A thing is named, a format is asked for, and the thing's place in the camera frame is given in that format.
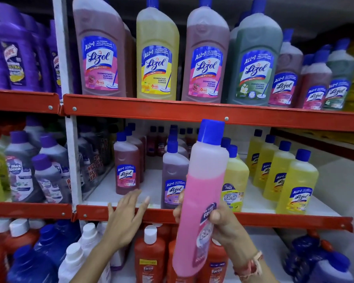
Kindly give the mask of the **person's right forearm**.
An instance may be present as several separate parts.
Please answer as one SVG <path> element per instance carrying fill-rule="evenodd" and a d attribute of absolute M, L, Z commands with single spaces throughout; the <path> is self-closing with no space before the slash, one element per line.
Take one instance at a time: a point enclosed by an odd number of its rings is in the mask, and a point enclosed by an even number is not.
<path fill-rule="evenodd" d="M 255 246 L 234 245 L 227 250 L 234 274 L 241 283 L 279 283 Z"/>

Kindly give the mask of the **blue liquid bottle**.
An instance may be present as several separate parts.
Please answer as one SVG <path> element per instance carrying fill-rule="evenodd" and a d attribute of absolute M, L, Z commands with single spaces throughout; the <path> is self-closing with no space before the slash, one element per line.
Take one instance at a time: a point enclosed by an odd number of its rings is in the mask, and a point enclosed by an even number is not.
<path fill-rule="evenodd" d="M 6 283 L 58 283 L 58 275 L 52 261 L 31 245 L 18 248 L 13 255 L 12 267 Z"/>
<path fill-rule="evenodd" d="M 46 256 L 58 270 L 72 243 L 72 238 L 64 235 L 54 224 L 47 224 L 40 229 L 39 240 L 33 249 Z"/>

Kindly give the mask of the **cluster of purple blue bottles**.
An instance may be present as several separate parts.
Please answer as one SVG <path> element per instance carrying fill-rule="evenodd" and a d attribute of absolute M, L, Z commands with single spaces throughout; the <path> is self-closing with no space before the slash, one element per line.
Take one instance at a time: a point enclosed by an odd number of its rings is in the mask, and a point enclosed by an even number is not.
<path fill-rule="evenodd" d="M 282 267 L 293 283 L 354 283 L 350 259 L 314 229 L 292 240 Z"/>

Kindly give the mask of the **pale yellow floor cleaner bottle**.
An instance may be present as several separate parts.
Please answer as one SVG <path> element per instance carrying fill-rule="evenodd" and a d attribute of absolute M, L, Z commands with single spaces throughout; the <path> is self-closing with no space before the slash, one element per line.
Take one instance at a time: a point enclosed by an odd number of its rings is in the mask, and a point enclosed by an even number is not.
<path fill-rule="evenodd" d="M 225 170 L 221 197 L 232 212 L 241 212 L 250 171 L 238 156 L 236 145 L 230 144 L 227 150 L 230 157 Z"/>

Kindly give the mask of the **medium rose cleaner bottle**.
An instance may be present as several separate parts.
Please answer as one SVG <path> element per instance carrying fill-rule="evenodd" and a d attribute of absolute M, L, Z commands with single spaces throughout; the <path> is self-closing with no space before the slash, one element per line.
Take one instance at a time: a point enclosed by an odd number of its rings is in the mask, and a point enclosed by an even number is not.
<path fill-rule="evenodd" d="M 320 49 L 314 54 L 304 71 L 295 108 L 321 110 L 332 79 L 332 70 L 327 65 L 329 55 L 329 49 Z"/>
<path fill-rule="evenodd" d="M 302 51 L 291 44 L 293 32 L 293 28 L 283 31 L 283 43 L 268 101 L 270 107 L 291 107 L 303 64 Z"/>

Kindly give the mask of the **small yellow cleaner bottle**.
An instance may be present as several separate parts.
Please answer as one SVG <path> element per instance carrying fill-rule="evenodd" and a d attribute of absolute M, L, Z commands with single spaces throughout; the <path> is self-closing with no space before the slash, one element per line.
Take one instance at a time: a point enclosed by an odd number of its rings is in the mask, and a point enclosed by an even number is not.
<path fill-rule="evenodd" d="M 257 167 L 259 152 L 264 143 L 262 138 L 263 130 L 255 129 L 254 135 L 250 138 L 250 143 L 248 147 L 247 157 L 246 157 L 246 165 L 249 168 L 249 178 L 253 178 L 255 174 L 255 170 Z"/>
<path fill-rule="evenodd" d="M 309 163 L 311 151 L 298 149 L 287 170 L 284 185 L 275 209 L 276 214 L 306 214 L 316 186 L 319 171 Z"/>
<path fill-rule="evenodd" d="M 288 168 L 295 156 L 290 152 L 291 142 L 282 140 L 278 150 L 274 153 L 269 176 L 263 192 L 267 200 L 278 202 Z"/>
<path fill-rule="evenodd" d="M 267 134 L 265 142 L 260 148 L 257 167 L 253 177 L 253 185 L 262 190 L 266 186 L 274 154 L 278 150 L 274 142 L 275 136 Z"/>

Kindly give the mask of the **white shelf board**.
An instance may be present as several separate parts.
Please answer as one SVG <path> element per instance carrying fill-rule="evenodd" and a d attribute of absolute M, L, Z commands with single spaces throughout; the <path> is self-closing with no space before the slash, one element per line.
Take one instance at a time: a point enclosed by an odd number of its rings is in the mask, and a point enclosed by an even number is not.
<path fill-rule="evenodd" d="M 145 179 L 140 184 L 142 191 L 138 197 L 137 205 L 150 196 L 149 208 L 161 209 L 161 201 L 164 196 L 161 194 L 162 180 L 162 159 L 161 157 L 147 157 L 146 163 L 148 169 L 145 172 Z M 115 167 L 110 171 L 106 171 L 100 178 L 99 185 L 89 195 L 85 196 L 82 204 L 94 206 L 107 206 L 108 202 L 112 206 L 116 206 L 121 195 L 116 193 L 116 170 Z M 243 199 L 242 212 L 245 213 L 261 213 L 275 214 L 276 202 L 265 199 L 262 196 L 262 190 L 252 184 L 252 180 L 248 180 Z M 316 197 L 312 196 L 305 215 L 340 217 L 340 214 L 335 212 L 329 206 L 321 202 Z"/>

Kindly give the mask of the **medium green cleaner bottle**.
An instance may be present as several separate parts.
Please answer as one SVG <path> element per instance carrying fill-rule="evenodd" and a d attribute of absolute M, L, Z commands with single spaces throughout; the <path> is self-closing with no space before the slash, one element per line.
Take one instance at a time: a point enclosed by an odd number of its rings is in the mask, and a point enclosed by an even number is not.
<path fill-rule="evenodd" d="M 332 71 L 323 110 L 341 111 L 354 79 L 354 56 L 347 52 L 350 38 L 339 39 L 330 53 L 326 65 Z"/>

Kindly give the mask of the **large yellow cleaner bottle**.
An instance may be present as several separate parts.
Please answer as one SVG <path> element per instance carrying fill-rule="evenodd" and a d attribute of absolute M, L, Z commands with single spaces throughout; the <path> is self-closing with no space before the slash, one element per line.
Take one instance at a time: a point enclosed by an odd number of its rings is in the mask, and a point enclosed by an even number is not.
<path fill-rule="evenodd" d="M 137 98 L 176 100 L 180 34 L 159 10 L 159 0 L 146 0 L 136 19 Z"/>

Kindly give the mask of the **large rose cleaner bottle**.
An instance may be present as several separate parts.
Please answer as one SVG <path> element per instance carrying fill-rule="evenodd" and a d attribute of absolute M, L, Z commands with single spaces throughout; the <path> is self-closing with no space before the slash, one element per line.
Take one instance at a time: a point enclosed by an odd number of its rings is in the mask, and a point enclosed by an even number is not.
<path fill-rule="evenodd" d="M 82 94 L 128 97 L 126 34 L 105 0 L 73 0 Z"/>
<path fill-rule="evenodd" d="M 188 16 L 182 101 L 221 101 L 230 29 L 211 7 L 212 0 L 199 0 Z"/>

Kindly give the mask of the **pink liquid cleaner bottle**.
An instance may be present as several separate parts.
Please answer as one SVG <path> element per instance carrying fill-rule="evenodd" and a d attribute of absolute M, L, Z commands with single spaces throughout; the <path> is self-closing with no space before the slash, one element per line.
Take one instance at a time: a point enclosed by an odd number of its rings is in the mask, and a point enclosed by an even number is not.
<path fill-rule="evenodd" d="M 207 260 L 229 152 L 221 147 L 223 121 L 203 119 L 192 146 L 172 267 L 179 277 L 196 275 Z"/>

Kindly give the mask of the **small rose cleaner bottle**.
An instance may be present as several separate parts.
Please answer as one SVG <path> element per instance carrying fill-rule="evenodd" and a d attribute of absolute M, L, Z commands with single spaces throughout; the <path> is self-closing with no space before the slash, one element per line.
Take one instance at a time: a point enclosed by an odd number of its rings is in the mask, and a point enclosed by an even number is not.
<path fill-rule="evenodd" d="M 142 183 L 145 179 L 145 149 L 144 149 L 144 144 L 141 141 L 141 139 L 139 139 L 138 137 L 133 136 L 133 130 L 131 127 L 126 126 L 124 128 L 124 132 L 126 134 L 126 140 L 127 142 L 135 145 L 139 152 L 140 152 L 140 183 Z"/>
<path fill-rule="evenodd" d="M 116 193 L 126 195 L 140 186 L 140 150 L 127 140 L 127 132 L 118 132 L 113 144 Z"/>

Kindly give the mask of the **person's left hand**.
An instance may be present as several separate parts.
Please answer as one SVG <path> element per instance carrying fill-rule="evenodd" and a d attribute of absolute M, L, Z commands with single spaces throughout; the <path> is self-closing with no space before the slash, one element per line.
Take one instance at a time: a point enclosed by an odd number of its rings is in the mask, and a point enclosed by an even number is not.
<path fill-rule="evenodd" d="M 103 240 L 128 245 L 137 233 L 149 203 L 150 196 L 147 196 L 135 212 L 129 212 L 128 193 L 124 195 L 115 208 L 115 223 L 108 223 Z"/>

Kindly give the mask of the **grey bottle with lavender cap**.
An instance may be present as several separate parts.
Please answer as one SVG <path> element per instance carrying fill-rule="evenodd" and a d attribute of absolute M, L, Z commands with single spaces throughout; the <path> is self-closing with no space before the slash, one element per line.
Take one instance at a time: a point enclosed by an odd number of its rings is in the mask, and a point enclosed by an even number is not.
<path fill-rule="evenodd" d="M 34 115 L 27 115 L 25 119 L 26 125 L 24 131 L 28 135 L 28 141 L 38 150 L 41 149 L 40 137 L 46 133 L 41 121 Z"/>
<path fill-rule="evenodd" d="M 32 158 L 38 149 L 29 140 L 26 131 L 10 132 L 10 143 L 4 151 L 12 202 L 43 203 L 46 198 L 35 178 Z"/>
<path fill-rule="evenodd" d="M 34 176 L 45 195 L 47 203 L 71 204 L 72 195 L 66 179 L 48 155 L 40 153 L 31 159 Z"/>
<path fill-rule="evenodd" d="M 51 160 L 52 164 L 59 170 L 62 178 L 70 177 L 69 157 L 67 149 L 57 143 L 55 138 L 44 133 L 40 137 L 41 149 L 39 154 L 45 154 Z"/>

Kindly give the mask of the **person's left forearm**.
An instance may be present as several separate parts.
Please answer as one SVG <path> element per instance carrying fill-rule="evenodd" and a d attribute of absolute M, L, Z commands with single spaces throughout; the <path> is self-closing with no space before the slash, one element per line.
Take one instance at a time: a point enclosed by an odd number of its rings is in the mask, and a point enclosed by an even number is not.
<path fill-rule="evenodd" d="M 109 264 L 110 258 L 126 245 L 127 243 L 118 244 L 104 240 L 99 242 L 90 252 L 70 283 L 98 283 L 106 266 Z"/>

